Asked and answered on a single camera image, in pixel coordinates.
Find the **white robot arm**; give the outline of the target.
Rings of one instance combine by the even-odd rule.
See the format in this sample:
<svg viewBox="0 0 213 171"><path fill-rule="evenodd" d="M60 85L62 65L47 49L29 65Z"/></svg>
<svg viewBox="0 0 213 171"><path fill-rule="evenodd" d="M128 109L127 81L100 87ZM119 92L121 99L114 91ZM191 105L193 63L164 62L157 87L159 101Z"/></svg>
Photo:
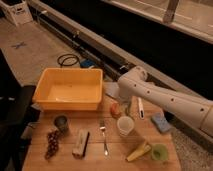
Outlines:
<svg viewBox="0 0 213 171"><path fill-rule="evenodd" d="M129 101L141 97L174 114L188 126L213 137L213 101L158 87L146 81L147 72L136 66L117 81L119 98Z"/></svg>

